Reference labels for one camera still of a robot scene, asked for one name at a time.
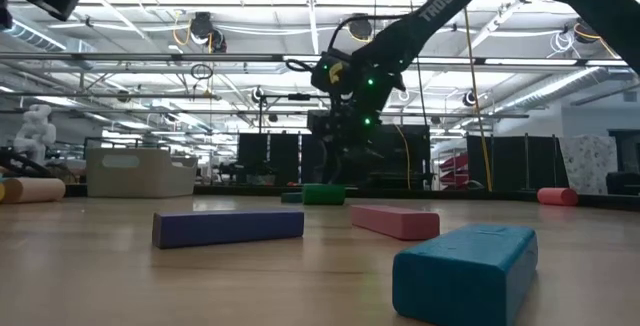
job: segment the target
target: table surface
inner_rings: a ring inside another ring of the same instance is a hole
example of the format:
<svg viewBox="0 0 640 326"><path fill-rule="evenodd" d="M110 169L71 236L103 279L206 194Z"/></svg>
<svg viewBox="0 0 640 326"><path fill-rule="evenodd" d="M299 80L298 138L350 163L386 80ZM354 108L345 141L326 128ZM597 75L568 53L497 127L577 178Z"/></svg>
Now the table surface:
<svg viewBox="0 0 640 326"><path fill-rule="evenodd" d="M640 213L521 202L349 202L437 212L442 232L475 222L535 228L540 262L518 325L640 319ZM415 243L352 228L346 207L306 207L300 239L151 246L155 211L271 207L282 207L279 198L0 205L0 324L426 325L391 305L393 256Z"/></svg>

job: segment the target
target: green block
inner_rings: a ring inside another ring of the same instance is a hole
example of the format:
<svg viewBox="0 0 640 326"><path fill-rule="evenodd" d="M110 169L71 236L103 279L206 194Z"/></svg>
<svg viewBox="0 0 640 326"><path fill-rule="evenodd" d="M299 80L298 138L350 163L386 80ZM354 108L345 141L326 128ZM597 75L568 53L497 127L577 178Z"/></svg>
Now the green block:
<svg viewBox="0 0 640 326"><path fill-rule="evenodd" d="M280 195L282 203L302 203L302 192L285 192Z"/></svg>
<svg viewBox="0 0 640 326"><path fill-rule="evenodd" d="M305 205L344 205L345 188L341 185L305 184L302 202Z"/></svg>

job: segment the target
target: pink block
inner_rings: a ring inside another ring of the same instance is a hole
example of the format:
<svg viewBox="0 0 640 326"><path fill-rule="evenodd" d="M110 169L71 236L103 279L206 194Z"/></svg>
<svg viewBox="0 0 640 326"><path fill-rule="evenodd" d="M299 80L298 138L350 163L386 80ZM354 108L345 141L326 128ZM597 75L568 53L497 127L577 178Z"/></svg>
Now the pink block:
<svg viewBox="0 0 640 326"><path fill-rule="evenodd" d="M351 224L406 241L440 235L438 214L389 206L351 206Z"/></svg>

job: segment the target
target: wooden cylinder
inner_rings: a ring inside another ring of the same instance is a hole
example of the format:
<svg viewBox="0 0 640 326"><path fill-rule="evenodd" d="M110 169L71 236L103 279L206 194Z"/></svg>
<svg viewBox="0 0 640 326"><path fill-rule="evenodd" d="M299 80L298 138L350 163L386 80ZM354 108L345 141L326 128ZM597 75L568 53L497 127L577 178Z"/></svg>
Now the wooden cylinder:
<svg viewBox="0 0 640 326"><path fill-rule="evenodd" d="M56 178L10 178L3 182L5 195L2 203L28 203L60 201L66 186Z"/></svg>
<svg viewBox="0 0 640 326"><path fill-rule="evenodd" d="M542 188L538 191L538 201L543 205L575 206L578 194L570 188Z"/></svg>

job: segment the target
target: white figure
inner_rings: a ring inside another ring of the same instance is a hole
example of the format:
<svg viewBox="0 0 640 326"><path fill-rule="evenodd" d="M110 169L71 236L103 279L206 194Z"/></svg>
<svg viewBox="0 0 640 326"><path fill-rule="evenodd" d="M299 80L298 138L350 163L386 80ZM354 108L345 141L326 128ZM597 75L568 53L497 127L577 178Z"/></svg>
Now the white figure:
<svg viewBox="0 0 640 326"><path fill-rule="evenodd" d="M47 146L56 142L56 127L49 123L51 107L47 105L31 105L24 113L24 124L13 141L13 148L18 153L26 152L27 157L40 165L44 165Z"/></svg>

